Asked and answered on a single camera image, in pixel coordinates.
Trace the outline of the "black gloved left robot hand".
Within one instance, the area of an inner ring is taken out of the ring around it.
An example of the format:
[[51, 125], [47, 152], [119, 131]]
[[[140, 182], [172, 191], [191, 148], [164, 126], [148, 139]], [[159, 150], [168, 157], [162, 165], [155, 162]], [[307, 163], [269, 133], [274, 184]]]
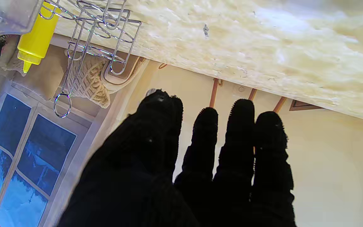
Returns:
[[152, 89], [87, 162], [58, 227], [295, 227], [288, 138], [280, 117], [255, 118], [251, 100], [229, 114], [213, 173], [218, 113], [193, 124], [173, 179], [183, 103]]

